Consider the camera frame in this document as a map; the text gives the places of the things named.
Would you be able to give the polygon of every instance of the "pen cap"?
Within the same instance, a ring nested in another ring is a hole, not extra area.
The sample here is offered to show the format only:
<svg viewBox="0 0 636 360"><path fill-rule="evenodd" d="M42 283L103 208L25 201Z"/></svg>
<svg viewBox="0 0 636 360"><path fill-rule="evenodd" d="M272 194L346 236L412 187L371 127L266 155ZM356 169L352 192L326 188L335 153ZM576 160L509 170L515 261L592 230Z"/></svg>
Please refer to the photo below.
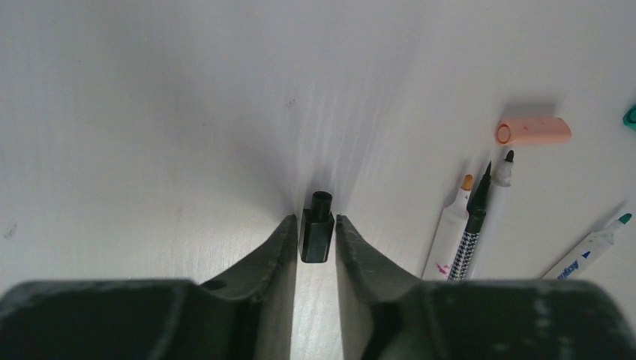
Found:
<svg viewBox="0 0 636 360"><path fill-rule="evenodd" d="M495 132L500 145L565 143L572 137L562 118L503 118Z"/></svg>

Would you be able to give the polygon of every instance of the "white table surface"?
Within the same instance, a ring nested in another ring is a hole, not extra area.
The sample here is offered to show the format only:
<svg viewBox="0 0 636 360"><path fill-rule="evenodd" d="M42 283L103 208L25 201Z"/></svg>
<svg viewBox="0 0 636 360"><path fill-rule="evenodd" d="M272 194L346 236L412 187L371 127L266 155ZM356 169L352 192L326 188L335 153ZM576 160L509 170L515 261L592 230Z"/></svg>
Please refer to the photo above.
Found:
<svg viewBox="0 0 636 360"><path fill-rule="evenodd" d="M307 194L334 194L420 275L510 104L564 145L515 148L484 274L537 278L636 213L636 1L0 1L0 290L204 281ZM636 226L585 278L636 323ZM339 359L334 253L298 265L292 359Z"/></svg>

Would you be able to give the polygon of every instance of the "marker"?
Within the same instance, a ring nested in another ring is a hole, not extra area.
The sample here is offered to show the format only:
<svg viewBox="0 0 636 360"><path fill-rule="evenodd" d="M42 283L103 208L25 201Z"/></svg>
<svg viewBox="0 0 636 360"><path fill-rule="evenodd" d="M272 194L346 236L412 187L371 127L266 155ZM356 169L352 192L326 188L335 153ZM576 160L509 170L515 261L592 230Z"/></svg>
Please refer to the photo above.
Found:
<svg viewBox="0 0 636 360"><path fill-rule="evenodd" d="M497 232L497 225L506 204L508 190L510 188L510 178L512 177L512 165L515 163L515 152L510 150L504 161L497 167L493 184L488 191L487 208L488 216L481 227L479 242L475 246L475 253L468 265L465 280L477 278L484 268L488 258L494 235Z"/></svg>
<svg viewBox="0 0 636 360"><path fill-rule="evenodd" d="M488 163L486 173L481 177L475 195L468 202L468 223L463 231L459 249L455 261L448 276L449 280L463 280L473 257L475 245L479 239L479 232L482 231L482 224L486 218L486 199L488 198L488 188L491 186L491 167Z"/></svg>
<svg viewBox="0 0 636 360"><path fill-rule="evenodd" d="M422 279L426 281L446 281L449 279L449 272L468 222L466 206L472 188L473 176L466 175L463 178L463 184L457 191L455 201L442 210L442 216L439 218L439 225L437 225L437 231L433 238L433 246L430 248L424 274L421 276Z"/></svg>
<svg viewBox="0 0 636 360"><path fill-rule="evenodd" d="M588 266L594 263L594 260L614 245L614 238L631 218L632 214L624 214L603 230L591 232L561 261L557 262L543 278L548 280L578 278Z"/></svg>

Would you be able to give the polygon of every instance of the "pink cap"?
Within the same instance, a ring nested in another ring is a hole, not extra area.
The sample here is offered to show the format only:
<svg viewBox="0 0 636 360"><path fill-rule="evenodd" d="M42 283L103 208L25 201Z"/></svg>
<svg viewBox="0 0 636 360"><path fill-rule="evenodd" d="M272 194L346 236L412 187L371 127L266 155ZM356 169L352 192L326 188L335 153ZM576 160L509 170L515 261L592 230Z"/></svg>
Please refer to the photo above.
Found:
<svg viewBox="0 0 636 360"><path fill-rule="evenodd" d="M500 145L565 143L572 137L562 118L505 118L499 121L495 141Z"/></svg>

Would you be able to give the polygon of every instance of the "black pen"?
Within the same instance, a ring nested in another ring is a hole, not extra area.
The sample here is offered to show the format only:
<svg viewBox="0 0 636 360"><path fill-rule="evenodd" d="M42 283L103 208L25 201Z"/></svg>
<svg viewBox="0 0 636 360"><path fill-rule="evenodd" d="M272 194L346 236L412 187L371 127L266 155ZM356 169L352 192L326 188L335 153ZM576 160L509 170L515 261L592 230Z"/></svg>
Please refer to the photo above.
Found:
<svg viewBox="0 0 636 360"><path fill-rule="evenodd" d="M488 163L486 173L481 177L479 186L475 190L475 195L468 202L466 207L468 210L468 223L463 231L455 261L449 272L449 280L463 280L473 257L473 251L479 239L479 233L482 231L482 225L486 218L486 200L488 198L488 189L491 187L491 167L492 163Z"/></svg>

